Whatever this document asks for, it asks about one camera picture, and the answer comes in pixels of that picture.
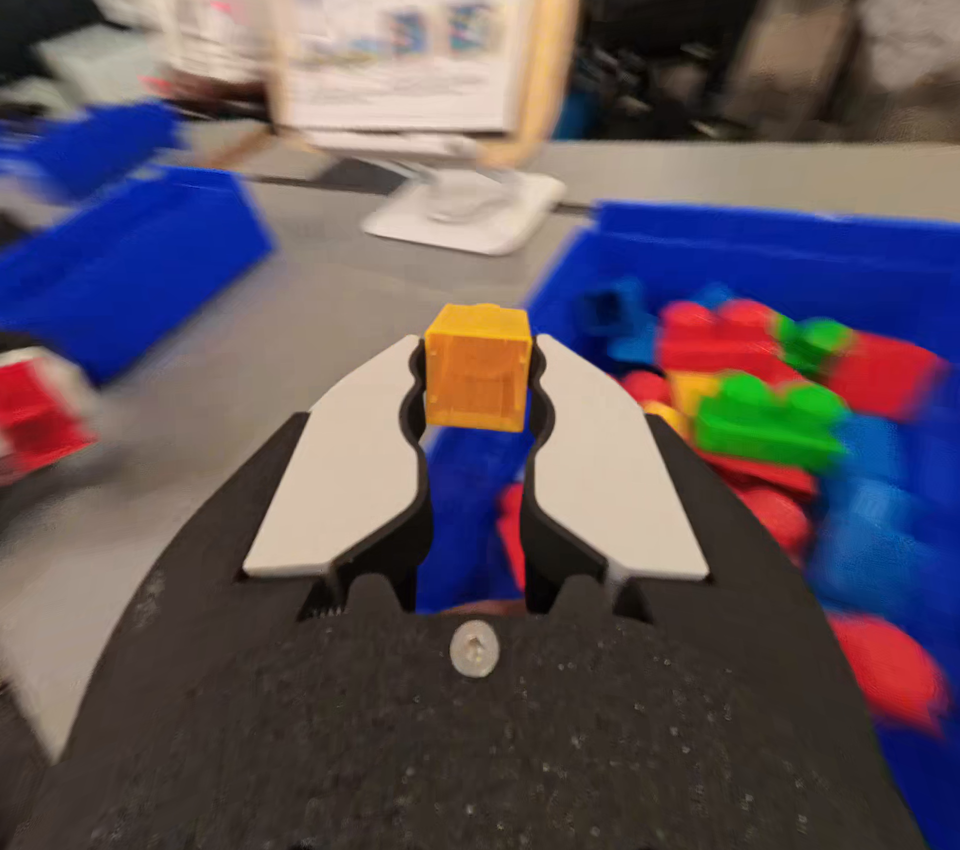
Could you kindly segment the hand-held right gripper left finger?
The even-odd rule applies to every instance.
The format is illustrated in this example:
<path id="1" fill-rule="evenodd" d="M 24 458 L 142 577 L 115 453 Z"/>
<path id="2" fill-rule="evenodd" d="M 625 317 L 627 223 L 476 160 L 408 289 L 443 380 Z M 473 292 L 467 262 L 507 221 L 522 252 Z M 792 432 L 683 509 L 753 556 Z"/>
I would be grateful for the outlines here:
<path id="1" fill-rule="evenodd" d="M 415 611 L 434 534 L 425 371 L 425 343 L 408 335 L 311 407 L 244 558 L 246 577 L 316 580 L 345 606 L 355 580 L 380 575 Z"/>

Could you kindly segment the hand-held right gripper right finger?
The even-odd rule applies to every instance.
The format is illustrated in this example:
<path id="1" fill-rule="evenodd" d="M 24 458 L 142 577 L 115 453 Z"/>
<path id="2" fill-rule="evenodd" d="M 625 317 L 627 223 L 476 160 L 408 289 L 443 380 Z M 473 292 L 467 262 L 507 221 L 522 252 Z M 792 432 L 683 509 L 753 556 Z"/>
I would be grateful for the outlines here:
<path id="1" fill-rule="evenodd" d="M 705 583 L 711 569 L 640 404 L 554 337 L 534 337 L 519 537 L 524 600 L 546 613 L 586 577 L 613 604 L 635 580 Z"/>

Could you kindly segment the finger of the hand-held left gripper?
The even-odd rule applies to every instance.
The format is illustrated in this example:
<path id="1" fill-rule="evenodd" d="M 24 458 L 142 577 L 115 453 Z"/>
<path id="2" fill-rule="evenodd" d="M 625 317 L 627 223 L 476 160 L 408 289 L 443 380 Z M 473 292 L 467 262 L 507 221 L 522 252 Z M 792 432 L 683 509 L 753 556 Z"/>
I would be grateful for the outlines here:
<path id="1" fill-rule="evenodd" d="M 85 372 L 38 345 L 1 357 L 2 434 L 11 438 L 26 424 L 71 425 L 84 438 L 98 438 L 99 397 Z"/>

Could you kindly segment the red two-stud toy block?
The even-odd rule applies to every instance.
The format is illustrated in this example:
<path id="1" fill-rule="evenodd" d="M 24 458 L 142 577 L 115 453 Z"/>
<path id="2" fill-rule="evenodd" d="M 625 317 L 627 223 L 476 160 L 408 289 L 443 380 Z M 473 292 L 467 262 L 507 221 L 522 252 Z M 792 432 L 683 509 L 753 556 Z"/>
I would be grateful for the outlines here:
<path id="1" fill-rule="evenodd" d="M 716 309 L 673 301 L 658 315 L 654 362 L 666 372 L 745 372 L 779 385 L 798 379 L 786 363 L 778 333 L 780 314 L 760 302 L 736 298 Z"/>
<path id="2" fill-rule="evenodd" d="M 13 484 L 94 446 L 90 400 L 76 375 L 34 357 L 2 366 L 1 483 Z"/>
<path id="3" fill-rule="evenodd" d="M 881 724 L 940 737 L 952 691 L 929 652 L 880 617 L 829 613 L 826 620 L 870 715 Z"/>

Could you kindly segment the red tall toy block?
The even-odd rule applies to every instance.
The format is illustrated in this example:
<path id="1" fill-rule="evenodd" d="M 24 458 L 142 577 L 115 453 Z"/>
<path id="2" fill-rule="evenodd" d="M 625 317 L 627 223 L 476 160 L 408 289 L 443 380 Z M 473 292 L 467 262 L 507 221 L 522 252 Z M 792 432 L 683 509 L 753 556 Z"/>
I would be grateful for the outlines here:
<path id="1" fill-rule="evenodd" d="M 817 479 L 798 467 L 763 460 L 698 455 L 760 521 L 791 561 L 806 562 L 814 537 L 809 514 L 819 495 Z"/>
<path id="2" fill-rule="evenodd" d="M 521 540 L 521 511 L 523 484 L 508 484 L 496 502 L 496 531 L 506 556 L 510 577 L 519 592 L 526 582 L 525 556 Z"/>

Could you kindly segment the blue divided plastic bin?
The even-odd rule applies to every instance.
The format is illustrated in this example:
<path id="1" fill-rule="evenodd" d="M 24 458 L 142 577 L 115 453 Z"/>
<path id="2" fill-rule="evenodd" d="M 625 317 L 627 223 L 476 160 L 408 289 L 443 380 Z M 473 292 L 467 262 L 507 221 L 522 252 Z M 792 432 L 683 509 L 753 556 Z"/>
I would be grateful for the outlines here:
<path id="1" fill-rule="evenodd" d="M 166 169 L 3 251 L 2 331 L 103 386 L 273 249 L 237 175 Z"/>

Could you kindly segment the green two-stud toy block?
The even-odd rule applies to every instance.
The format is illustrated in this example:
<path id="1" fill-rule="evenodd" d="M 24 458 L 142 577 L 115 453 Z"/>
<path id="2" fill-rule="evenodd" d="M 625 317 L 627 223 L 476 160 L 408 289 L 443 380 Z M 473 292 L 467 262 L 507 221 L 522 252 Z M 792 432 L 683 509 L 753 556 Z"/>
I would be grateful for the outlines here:
<path id="1" fill-rule="evenodd" d="M 724 375 L 717 391 L 701 399 L 692 433 L 696 446 L 707 453 L 820 475 L 844 459 L 838 433 L 851 415 L 847 403 L 823 386 L 772 386 L 737 371 Z"/>

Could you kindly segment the yellow one-stud toy block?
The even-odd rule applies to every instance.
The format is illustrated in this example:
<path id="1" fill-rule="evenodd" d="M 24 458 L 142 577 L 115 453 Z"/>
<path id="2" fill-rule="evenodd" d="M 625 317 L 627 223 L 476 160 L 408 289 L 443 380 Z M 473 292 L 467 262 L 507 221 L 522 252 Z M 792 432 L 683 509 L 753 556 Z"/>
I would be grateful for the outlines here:
<path id="1" fill-rule="evenodd" d="M 533 352 L 525 310 L 444 305 L 424 334 L 424 352 L 427 425 L 523 431 Z"/>

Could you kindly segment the grey desk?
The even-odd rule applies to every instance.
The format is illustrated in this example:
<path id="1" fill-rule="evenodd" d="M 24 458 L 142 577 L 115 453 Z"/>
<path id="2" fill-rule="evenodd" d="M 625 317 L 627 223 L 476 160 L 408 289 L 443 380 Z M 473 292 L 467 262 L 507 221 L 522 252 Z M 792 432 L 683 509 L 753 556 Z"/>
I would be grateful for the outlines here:
<path id="1" fill-rule="evenodd" d="M 486 258 L 361 231 L 380 203 L 318 178 L 332 160 L 277 138 L 233 167 L 270 259 L 109 387 L 103 443 L 15 485 L 2 508 L 2 678 L 59 758 L 97 660 L 186 520 L 291 412 L 424 329 L 446 302 L 519 302 L 597 199 L 958 220 L 958 147 L 551 143 L 532 168 L 567 203 Z"/>

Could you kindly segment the printed instruction sheet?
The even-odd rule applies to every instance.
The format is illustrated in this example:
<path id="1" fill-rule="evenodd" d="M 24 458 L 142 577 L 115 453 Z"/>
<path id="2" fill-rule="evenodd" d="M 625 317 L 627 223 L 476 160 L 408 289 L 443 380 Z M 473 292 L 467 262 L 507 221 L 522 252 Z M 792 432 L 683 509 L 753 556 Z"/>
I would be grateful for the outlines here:
<path id="1" fill-rule="evenodd" d="M 518 120 L 534 0 L 283 0 L 288 122 L 500 133 Z"/>

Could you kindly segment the instruction board on white stand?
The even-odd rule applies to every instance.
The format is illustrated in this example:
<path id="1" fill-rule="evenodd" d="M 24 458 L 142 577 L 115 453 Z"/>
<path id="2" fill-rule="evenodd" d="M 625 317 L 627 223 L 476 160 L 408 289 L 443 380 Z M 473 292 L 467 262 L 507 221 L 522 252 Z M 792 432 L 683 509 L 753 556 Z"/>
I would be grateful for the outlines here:
<path id="1" fill-rule="evenodd" d="M 292 117 L 291 52 L 286 38 L 273 43 L 269 113 L 279 136 L 302 150 L 332 156 L 389 160 L 427 167 L 516 169 L 551 136 L 564 100 L 581 0 L 534 0 L 519 83 L 517 123 L 509 134 L 362 132 L 305 129 Z"/>

